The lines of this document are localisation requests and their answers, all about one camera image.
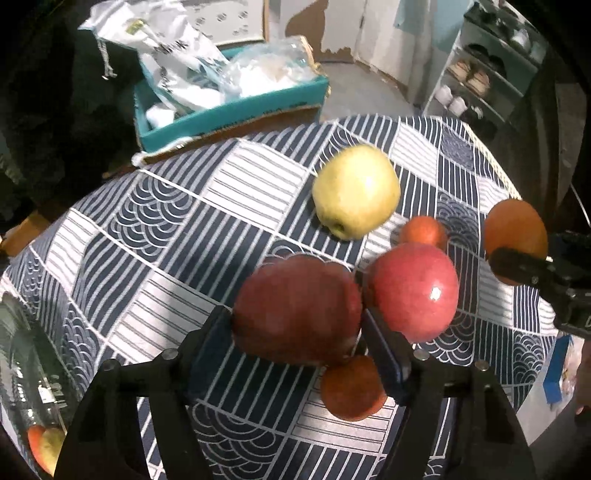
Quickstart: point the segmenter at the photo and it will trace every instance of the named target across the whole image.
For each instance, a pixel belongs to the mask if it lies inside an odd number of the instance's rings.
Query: cabinet
[[[510,4],[476,1],[423,113],[458,117],[487,143],[527,91],[547,49],[542,35]],[[451,102],[443,87],[451,91]]]

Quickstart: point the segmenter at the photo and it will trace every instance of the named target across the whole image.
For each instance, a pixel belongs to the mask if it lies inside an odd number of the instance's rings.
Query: green apple
[[[400,183],[384,152],[356,145],[320,170],[312,198],[320,223],[342,240],[356,239],[390,218],[400,200]]]
[[[39,441],[39,453],[43,469],[54,476],[56,473],[57,458],[60,456],[61,446],[64,444],[66,434],[62,429],[51,427],[43,432]]]

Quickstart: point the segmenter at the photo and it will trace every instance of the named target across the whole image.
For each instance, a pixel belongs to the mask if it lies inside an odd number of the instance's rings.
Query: orange
[[[373,415],[388,398],[374,361],[365,355],[327,367],[320,381],[320,397],[329,412],[347,421]]]
[[[447,234],[443,225],[435,218],[420,215],[411,218],[400,230],[399,244],[417,242],[432,245],[445,251]]]
[[[517,199],[497,203],[484,221],[484,248],[487,257],[497,248],[507,247],[536,258],[548,255],[548,233],[538,212]],[[507,285],[517,285],[499,277]]]
[[[45,465],[41,458],[41,436],[44,431],[45,427],[42,425],[33,425],[27,430],[27,439],[29,441],[29,447],[31,448],[33,458],[45,470]]]

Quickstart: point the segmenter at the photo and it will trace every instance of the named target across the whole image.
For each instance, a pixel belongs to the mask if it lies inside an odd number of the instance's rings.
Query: blue and white tablecloth
[[[358,143],[389,155],[402,196],[380,228],[339,242],[319,225],[311,187],[325,162]],[[82,393],[104,360],[147,361],[198,329],[216,304],[232,307],[265,259],[305,252],[362,272],[410,217],[436,216],[449,233],[460,299],[449,330],[423,347],[460,365],[487,360],[517,409],[556,331],[537,290],[500,284],[484,259],[484,218],[509,196],[491,162],[469,129],[441,118],[361,115],[229,140],[76,203],[13,260],[0,293],[41,323]],[[379,471],[402,415],[391,399],[348,423],[324,408],[319,370],[247,358],[230,341],[211,368],[215,381],[189,413],[219,477],[364,480]],[[428,476],[441,470],[451,406],[441,408]],[[138,409],[151,475],[163,480],[148,401]]]

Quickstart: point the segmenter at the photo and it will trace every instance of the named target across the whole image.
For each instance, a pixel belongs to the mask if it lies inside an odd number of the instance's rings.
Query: striped tablecloth
[[[318,223],[312,182],[359,143],[388,154],[402,196],[380,228],[339,242]],[[409,218],[431,215],[449,233],[460,298],[451,327],[423,348],[460,365],[487,360],[517,409],[556,331],[537,290],[500,284],[484,260],[484,218],[510,194],[459,121],[361,115],[303,125],[203,147],[104,185],[13,260],[0,293],[17,296],[41,323],[83,393],[104,360],[149,360],[198,329],[214,305],[232,307],[269,257],[306,253],[362,272]],[[402,415],[391,399],[364,421],[341,421],[320,400],[321,371],[248,358],[230,339],[227,347],[211,365],[215,382],[189,408],[216,475],[363,480],[379,471]],[[441,470],[451,406],[441,407],[428,476]],[[163,480],[148,401],[138,408],[148,467]]]

